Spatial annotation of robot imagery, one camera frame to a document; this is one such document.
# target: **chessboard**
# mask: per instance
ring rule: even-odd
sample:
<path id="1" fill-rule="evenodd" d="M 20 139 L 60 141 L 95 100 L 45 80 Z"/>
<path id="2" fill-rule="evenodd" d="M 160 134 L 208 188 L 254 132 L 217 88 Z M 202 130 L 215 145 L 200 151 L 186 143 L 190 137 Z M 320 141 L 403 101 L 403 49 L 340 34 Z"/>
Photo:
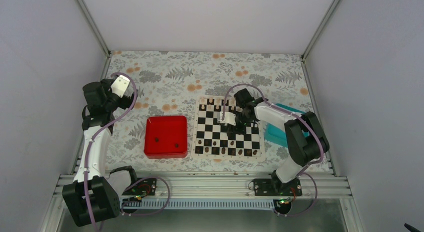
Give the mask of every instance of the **chessboard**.
<path id="1" fill-rule="evenodd" d="M 199 96 L 196 100 L 191 154 L 194 158 L 264 161 L 264 131 L 261 122 L 246 126 L 245 134 L 227 136 L 227 127 L 218 122 L 224 97 Z M 227 99 L 225 112 L 242 109 L 234 98 Z"/>

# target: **table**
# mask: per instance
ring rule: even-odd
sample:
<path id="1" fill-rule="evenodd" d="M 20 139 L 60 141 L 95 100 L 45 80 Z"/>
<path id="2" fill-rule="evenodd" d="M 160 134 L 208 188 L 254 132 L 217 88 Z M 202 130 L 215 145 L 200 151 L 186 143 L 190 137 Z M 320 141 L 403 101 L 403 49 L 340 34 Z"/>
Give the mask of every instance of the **table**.
<path id="1" fill-rule="evenodd" d="M 250 83 L 273 103 L 313 110 L 299 55 L 114 51 L 107 76 L 114 72 L 127 73 L 134 79 L 138 98 L 133 110 L 114 125 L 106 169 L 132 165 L 144 171 L 271 172 L 289 153 L 287 148 L 267 141 L 263 162 L 194 159 L 190 151 L 185 158 L 148 159 L 143 152 L 146 120 L 154 115 L 185 115 L 190 149 L 199 95 L 224 96 L 230 86 Z M 242 88 L 235 88 L 230 95 Z M 248 89 L 252 96 L 259 96 Z M 115 117 L 122 112 L 118 109 Z M 329 171 L 327 160 L 308 171 Z"/>

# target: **gray floor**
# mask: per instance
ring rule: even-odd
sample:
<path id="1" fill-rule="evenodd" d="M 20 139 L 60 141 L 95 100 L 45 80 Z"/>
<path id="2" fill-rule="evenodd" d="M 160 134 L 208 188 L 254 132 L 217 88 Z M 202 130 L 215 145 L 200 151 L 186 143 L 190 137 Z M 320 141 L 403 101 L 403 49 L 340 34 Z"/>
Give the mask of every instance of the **gray floor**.
<path id="1" fill-rule="evenodd" d="M 294 202 L 292 213 L 302 211 L 310 201 Z M 172 231 L 172 232 L 258 232 L 258 231 L 346 231 L 338 199 L 320 199 L 308 213 L 294 218 L 277 217 L 261 210 L 165 210 L 147 217 L 119 216 L 107 220 L 103 232 Z M 66 212 L 60 230 L 93 231 L 91 225 L 77 227 Z"/>

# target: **red tray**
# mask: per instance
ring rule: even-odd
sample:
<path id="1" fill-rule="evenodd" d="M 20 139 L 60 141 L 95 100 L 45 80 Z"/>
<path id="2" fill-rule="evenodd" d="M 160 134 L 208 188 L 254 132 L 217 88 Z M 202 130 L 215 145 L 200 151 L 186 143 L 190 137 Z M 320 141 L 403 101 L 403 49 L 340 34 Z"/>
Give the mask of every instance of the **red tray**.
<path id="1" fill-rule="evenodd" d="M 144 153 L 147 158 L 184 158 L 187 156 L 187 118 L 154 116 L 146 122 Z"/>

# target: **robotic arm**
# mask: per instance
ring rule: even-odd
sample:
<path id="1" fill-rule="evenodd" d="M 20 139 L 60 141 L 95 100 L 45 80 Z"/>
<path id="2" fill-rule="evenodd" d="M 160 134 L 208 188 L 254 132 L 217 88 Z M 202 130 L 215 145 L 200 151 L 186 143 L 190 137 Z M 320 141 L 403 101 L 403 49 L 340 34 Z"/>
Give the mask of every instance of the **robotic arm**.
<path id="1" fill-rule="evenodd" d="M 238 91 L 234 98 L 236 103 L 243 109 L 241 112 L 223 113 L 219 115 L 220 123 L 227 124 L 227 134 L 243 134 L 247 124 L 255 121 L 268 122 L 286 133 L 288 152 L 290 157 L 271 174 L 271 184 L 276 193 L 290 187 L 297 174 L 307 163 L 320 157 L 320 148 L 316 140 L 311 136 L 305 137 L 307 128 L 291 114 L 283 113 L 266 104 L 263 98 L 254 99 L 247 89 Z M 330 148 L 317 116 L 313 112 L 301 114 L 301 118 L 312 128 L 319 138 L 324 152 Z"/>
<path id="2" fill-rule="evenodd" d="M 113 125 L 103 129 L 92 141 L 92 137 L 101 128 L 114 121 L 113 112 L 119 107 L 130 107 L 132 97 L 125 96 L 130 81 L 125 76 L 115 79 L 103 79 L 85 85 L 84 92 L 87 106 L 82 111 L 82 129 L 84 130 L 83 159 L 76 173 L 73 183 L 63 187 L 62 196 L 69 208 L 77 226 L 91 223 L 88 205 L 84 191 L 84 172 L 88 171 L 88 190 L 92 211 L 96 221 L 117 217 L 119 214 L 119 196 L 125 188 L 136 182 L 137 175 L 131 166 L 117 168 L 111 171 L 109 178 L 105 178 L 106 151 L 113 133 Z"/>

